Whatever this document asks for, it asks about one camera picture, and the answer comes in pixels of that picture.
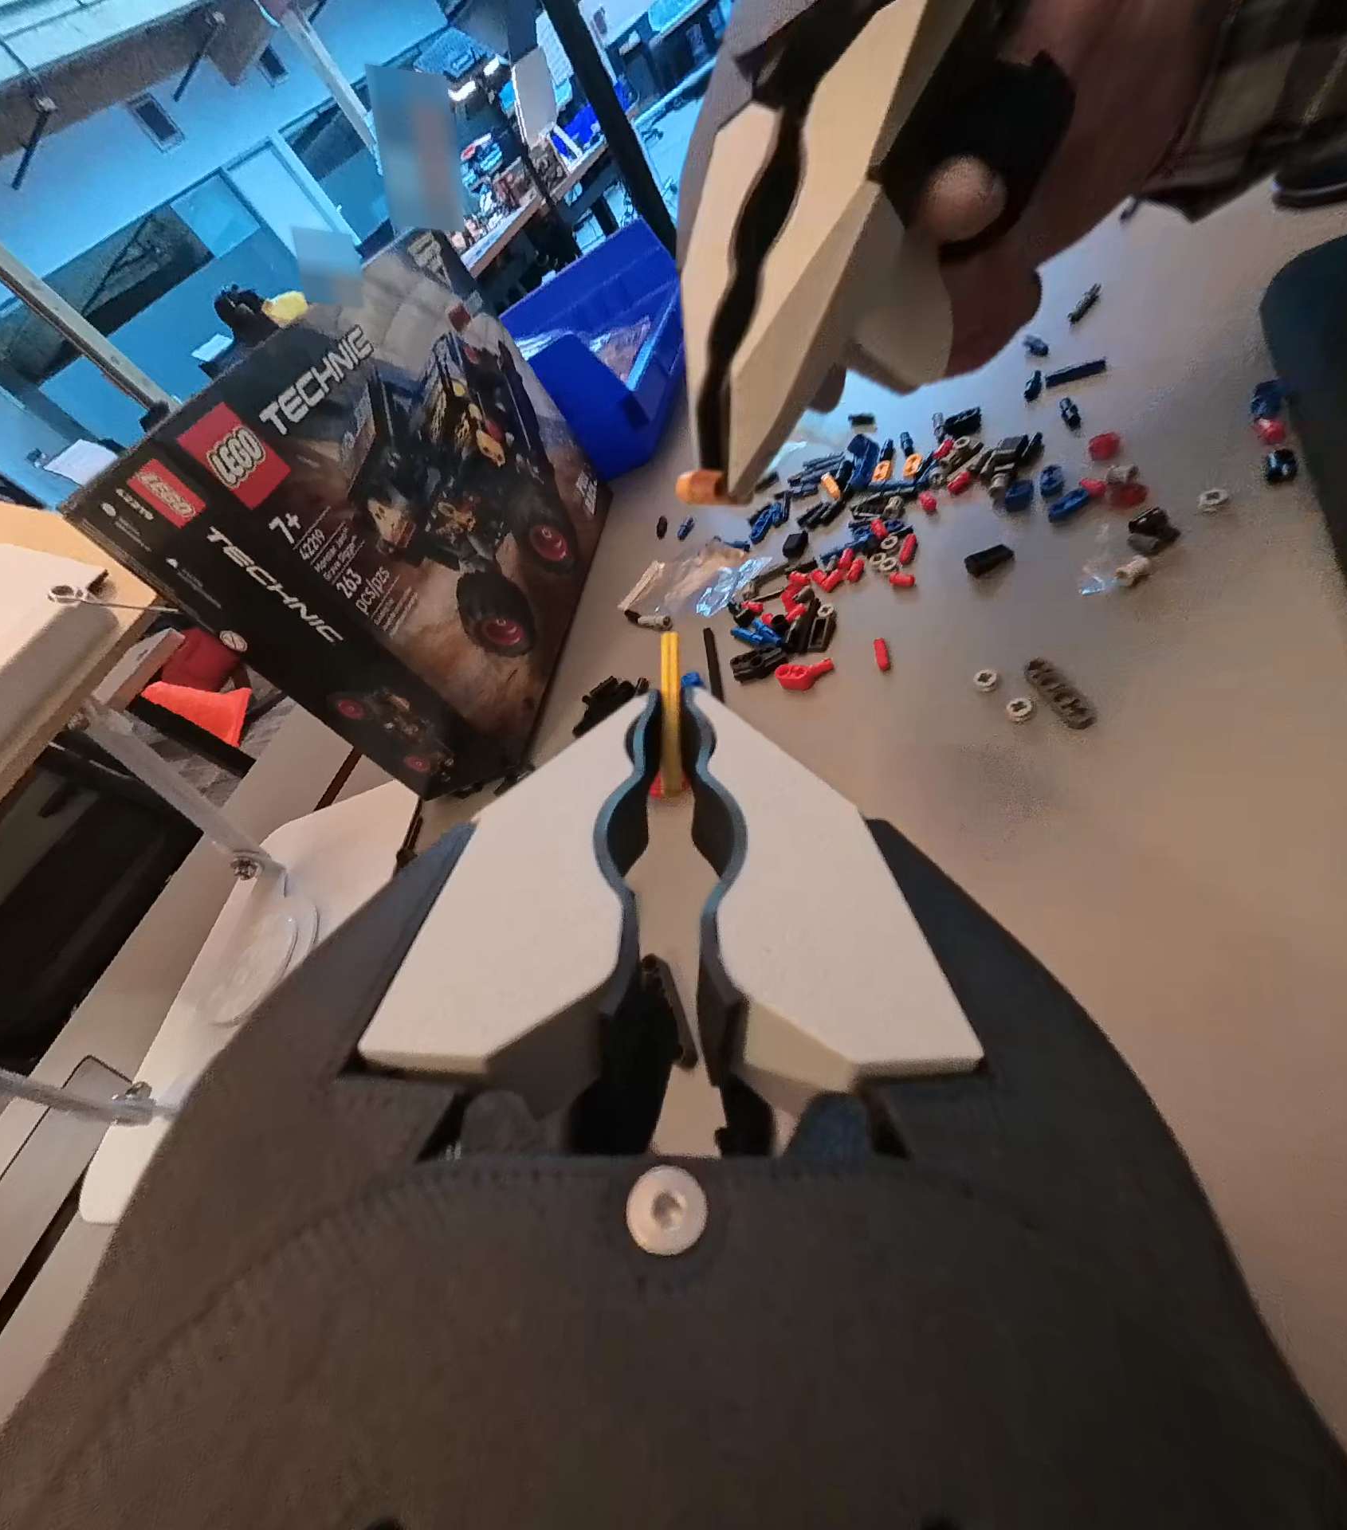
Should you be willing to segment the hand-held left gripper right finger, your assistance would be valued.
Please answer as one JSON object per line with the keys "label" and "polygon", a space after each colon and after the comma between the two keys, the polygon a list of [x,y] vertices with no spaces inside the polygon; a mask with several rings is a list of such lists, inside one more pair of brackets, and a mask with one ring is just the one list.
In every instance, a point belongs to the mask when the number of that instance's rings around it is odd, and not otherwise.
{"label": "hand-held left gripper right finger", "polygon": [[710,692],[684,698],[700,909],[696,1017],[714,1086],[974,1071],[985,1048],[861,815]]}

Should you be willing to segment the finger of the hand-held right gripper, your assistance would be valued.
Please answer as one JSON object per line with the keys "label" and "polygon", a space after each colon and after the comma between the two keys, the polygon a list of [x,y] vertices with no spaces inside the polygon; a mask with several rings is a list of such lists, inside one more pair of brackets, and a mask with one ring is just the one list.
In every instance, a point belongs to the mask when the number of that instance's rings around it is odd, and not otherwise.
{"label": "finger of the hand-held right gripper", "polygon": [[[894,392],[943,373],[951,304],[939,257],[910,235],[913,214],[894,208],[882,177],[913,107],[935,85],[954,85],[951,53],[976,40],[974,12],[976,2],[884,2],[854,14],[819,2],[754,55],[759,66],[786,66],[800,88],[800,199],[788,224],[800,413],[784,441],[831,368],[854,366]],[[763,473],[722,473],[725,500],[747,497]]]}
{"label": "finger of the hand-held right gripper", "polygon": [[800,88],[786,66],[718,66],[684,162],[680,278],[700,473],[763,473],[800,413],[788,224]]}

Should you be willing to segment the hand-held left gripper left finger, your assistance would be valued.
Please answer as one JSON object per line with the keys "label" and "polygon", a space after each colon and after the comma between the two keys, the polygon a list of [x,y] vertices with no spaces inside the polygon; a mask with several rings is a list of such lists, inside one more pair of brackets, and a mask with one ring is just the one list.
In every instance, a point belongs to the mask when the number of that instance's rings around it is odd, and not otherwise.
{"label": "hand-held left gripper left finger", "polygon": [[481,809],[357,1056],[415,1078],[597,1078],[642,958],[664,700],[645,692]]}

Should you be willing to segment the pile of small toy pins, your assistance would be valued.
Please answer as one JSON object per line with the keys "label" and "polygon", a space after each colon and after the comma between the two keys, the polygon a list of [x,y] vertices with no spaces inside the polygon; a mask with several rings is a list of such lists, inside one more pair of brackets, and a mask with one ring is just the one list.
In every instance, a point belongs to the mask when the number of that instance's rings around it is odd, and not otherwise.
{"label": "pile of small toy pins", "polygon": [[925,545],[910,515],[939,515],[942,503],[985,494],[1006,527],[1036,514],[1051,527],[1069,527],[1088,508],[1127,514],[1127,520],[1105,527],[1124,541],[1103,545],[1086,575],[1088,594],[1131,589],[1150,575],[1158,553],[1180,542],[1180,527],[1150,503],[1139,473],[1119,462],[1119,434],[1090,437],[1090,469],[1067,478],[1063,463],[1048,462],[1041,432],[985,440],[980,428],[981,409],[932,417],[931,452],[917,452],[910,434],[854,434],[845,449],[766,478],[777,494],[747,518],[747,538],[725,541],[781,556],[774,574],[722,609],[739,643],[725,664],[733,681],[774,680],[781,664],[829,657],[837,635],[831,598],[868,569],[910,593]]}

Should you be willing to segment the grey desk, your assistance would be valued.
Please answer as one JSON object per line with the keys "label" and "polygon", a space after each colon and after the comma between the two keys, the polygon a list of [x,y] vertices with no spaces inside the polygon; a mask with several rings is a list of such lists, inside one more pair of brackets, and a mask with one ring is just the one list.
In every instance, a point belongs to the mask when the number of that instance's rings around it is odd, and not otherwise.
{"label": "grey desk", "polygon": [[[1347,235],[1347,204],[1291,215],[1266,189],[1199,224],[1105,219],[1051,260],[1041,305],[980,372],[893,403],[854,383],[827,432],[875,413],[921,434],[981,406],[1086,441],[1033,361],[1108,357],[1075,387],[1180,527],[1153,574],[1084,583],[1105,518],[1006,527],[985,494],[913,515],[917,587],[841,589],[837,673],[736,685],[733,713],[889,818],[998,916],[1108,1030],[1190,1154],[1280,1347],[1347,1445],[1347,593],[1302,473],[1261,479],[1246,402],[1277,373],[1261,294]],[[1100,719],[1067,728],[1026,680],[1052,659]],[[980,696],[972,676],[1000,670]],[[1015,726],[1006,700],[1039,714]]]}

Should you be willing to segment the person's right hand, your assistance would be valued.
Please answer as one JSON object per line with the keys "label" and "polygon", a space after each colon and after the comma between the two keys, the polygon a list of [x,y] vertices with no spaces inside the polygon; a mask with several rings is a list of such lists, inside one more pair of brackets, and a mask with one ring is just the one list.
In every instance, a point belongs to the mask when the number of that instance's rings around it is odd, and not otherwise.
{"label": "person's right hand", "polygon": [[946,373],[992,361],[1039,310],[1041,268],[1079,244],[1161,164],[1209,76],[1231,2],[1032,2],[1013,40],[1075,88],[1067,136],[1021,222],[942,268],[951,298]]}

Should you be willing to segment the blue plastic bin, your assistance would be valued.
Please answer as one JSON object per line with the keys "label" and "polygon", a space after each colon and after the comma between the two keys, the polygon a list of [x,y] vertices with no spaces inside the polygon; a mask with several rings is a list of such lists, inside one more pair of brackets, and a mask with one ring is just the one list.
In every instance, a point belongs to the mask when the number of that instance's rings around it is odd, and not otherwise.
{"label": "blue plastic bin", "polygon": [[630,222],[501,317],[606,479],[650,463],[684,398],[680,271]]}

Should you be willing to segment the white booklet stand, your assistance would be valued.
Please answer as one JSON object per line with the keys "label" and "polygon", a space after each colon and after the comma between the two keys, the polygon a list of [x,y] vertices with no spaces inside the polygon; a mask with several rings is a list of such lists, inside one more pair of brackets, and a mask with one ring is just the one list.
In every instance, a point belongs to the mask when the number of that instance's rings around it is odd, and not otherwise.
{"label": "white booklet stand", "polygon": [[122,643],[155,613],[140,601],[143,582],[103,560],[51,509],[0,503],[0,542],[58,556],[68,574],[68,583],[49,593],[58,616],[39,681],[31,685],[31,710],[0,744],[0,800],[39,751],[77,724],[197,827],[231,869],[231,890],[143,1056],[151,1093],[65,1103],[56,1086],[0,1081],[4,1092],[49,1114],[106,1129],[83,1179],[80,1217],[113,1228],[204,1067],[252,1024],[274,985],[294,973],[394,875],[398,823],[418,800],[385,785],[270,834],[237,827],[174,775],[114,704],[113,680],[129,664]]}

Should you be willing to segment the black toy steering linkage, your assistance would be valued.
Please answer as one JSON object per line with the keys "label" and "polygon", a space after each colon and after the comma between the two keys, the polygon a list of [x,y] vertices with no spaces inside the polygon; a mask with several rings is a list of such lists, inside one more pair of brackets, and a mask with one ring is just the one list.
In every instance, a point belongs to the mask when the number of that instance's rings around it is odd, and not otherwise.
{"label": "black toy steering linkage", "polygon": [[653,685],[650,685],[647,676],[638,676],[638,680],[606,676],[593,691],[586,691],[586,696],[580,698],[583,713],[580,713],[580,719],[571,732],[574,740],[586,737],[593,728],[597,728],[606,717],[612,717],[627,700],[645,698],[650,691],[653,691]]}

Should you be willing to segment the clear bag with pieces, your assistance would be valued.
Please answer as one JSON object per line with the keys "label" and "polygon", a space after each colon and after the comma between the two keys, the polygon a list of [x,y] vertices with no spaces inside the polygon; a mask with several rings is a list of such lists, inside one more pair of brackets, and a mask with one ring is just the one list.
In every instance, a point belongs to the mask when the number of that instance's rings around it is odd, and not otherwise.
{"label": "clear bag with pieces", "polygon": [[759,578],[774,574],[781,556],[754,550],[725,541],[710,541],[698,548],[676,548],[668,560],[647,565],[616,610],[665,610],[673,621],[684,616],[718,616],[733,598]]}

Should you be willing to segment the light grey thin beam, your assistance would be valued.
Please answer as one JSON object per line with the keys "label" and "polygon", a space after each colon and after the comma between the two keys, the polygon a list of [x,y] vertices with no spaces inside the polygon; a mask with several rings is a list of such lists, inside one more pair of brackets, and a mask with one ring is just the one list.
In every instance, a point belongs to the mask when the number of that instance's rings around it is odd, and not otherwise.
{"label": "light grey thin beam", "polygon": [[1093,700],[1052,659],[1032,657],[1026,680],[1036,698],[1073,732],[1086,732],[1100,719]]}

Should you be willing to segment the toy truck set box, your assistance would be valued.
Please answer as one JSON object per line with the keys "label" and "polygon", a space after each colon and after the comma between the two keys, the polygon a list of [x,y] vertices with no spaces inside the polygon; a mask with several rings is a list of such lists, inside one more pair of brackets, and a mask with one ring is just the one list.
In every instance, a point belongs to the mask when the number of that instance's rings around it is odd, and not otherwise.
{"label": "toy truck set box", "polygon": [[612,494],[504,325],[391,245],[71,494],[91,542],[421,796],[529,759]]}

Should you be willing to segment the orange traffic cone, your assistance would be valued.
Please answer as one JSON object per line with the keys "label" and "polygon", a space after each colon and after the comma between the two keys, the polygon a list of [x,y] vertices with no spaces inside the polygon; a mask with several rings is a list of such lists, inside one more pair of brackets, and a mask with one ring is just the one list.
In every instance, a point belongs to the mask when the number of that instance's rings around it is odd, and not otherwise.
{"label": "orange traffic cone", "polygon": [[242,664],[220,639],[186,631],[180,649],[163,664],[143,698],[200,726],[230,748],[241,748],[255,700]]}

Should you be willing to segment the grey metal pole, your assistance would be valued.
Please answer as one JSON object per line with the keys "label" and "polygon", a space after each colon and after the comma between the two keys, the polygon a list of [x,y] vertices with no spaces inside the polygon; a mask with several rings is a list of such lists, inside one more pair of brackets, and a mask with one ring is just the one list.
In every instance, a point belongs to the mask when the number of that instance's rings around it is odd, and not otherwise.
{"label": "grey metal pole", "polygon": [[98,332],[47,278],[36,275],[0,244],[0,286],[19,298],[34,313],[51,325],[71,346],[88,357],[120,392],[146,406],[152,417],[173,415],[180,402],[155,385],[117,344]]}

